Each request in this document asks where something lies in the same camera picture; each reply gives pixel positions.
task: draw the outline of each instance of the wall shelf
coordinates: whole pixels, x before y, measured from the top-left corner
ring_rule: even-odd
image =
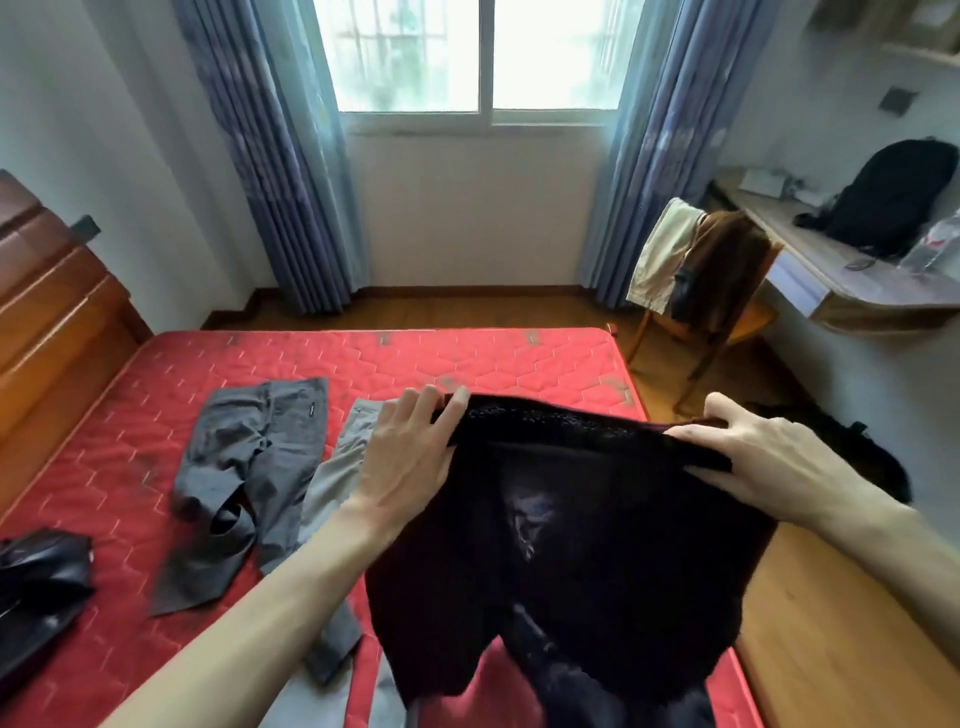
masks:
[[[952,56],[943,51],[931,51],[926,48],[915,48],[912,45],[902,45],[901,43],[881,43],[880,47],[889,52],[900,56],[913,56],[914,58],[933,61],[942,65],[950,65],[954,68],[960,68],[960,54]]]

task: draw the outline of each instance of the light gray pants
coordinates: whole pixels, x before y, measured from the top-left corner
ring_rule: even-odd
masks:
[[[353,492],[381,406],[382,402],[366,400],[354,403],[333,455],[317,469],[307,488],[298,543],[313,536]],[[298,668],[280,691],[260,728],[343,728],[353,677],[348,655],[360,634],[356,617],[346,603],[342,604],[314,644],[306,666]],[[330,671],[331,666],[333,679],[323,688],[311,675],[317,675],[318,669]],[[386,657],[381,656],[369,726],[401,728],[405,720],[393,673]]]

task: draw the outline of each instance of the quilted pattern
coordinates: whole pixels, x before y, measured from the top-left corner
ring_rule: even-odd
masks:
[[[427,383],[645,419],[616,344],[599,329],[161,334],[140,349],[0,523],[7,537],[44,525],[92,536],[98,588],[79,627],[0,713],[0,724],[93,728],[256,583],[247,564],[218,604],[147,619],[152,576],[181,535],[166,499],[206,397],[222,386],[310,376],[330,382],[324,457],[355,398],[386,400]],[[366,612],[362,581],[351,598],[358,613]],[[375,665],[378,653],[369,635],[358,673],[368,660]],[[355,694],[358,682],[369,681],[354,679],[351,691],[350,712],[361,719],[350,723],[361,725],[369,697]],[[752,705],[749,696],[746,702]]]

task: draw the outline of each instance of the window frame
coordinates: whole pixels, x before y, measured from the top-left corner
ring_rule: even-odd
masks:
[[[489,136],[606,127],[614,121],[617,109],[494,109],[493,28],[496,0],[478,0],[478,3],[478,111],[341,111],[344,131],[353,135]]]

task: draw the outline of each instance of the dark red garment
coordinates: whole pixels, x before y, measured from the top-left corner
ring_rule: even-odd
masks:
[[[684,471],[730,461],[665,426],[475,395],[449,479],[367,571],[403,700],[455,695],[521,605],[625,700],[704,681],[776,523]]]

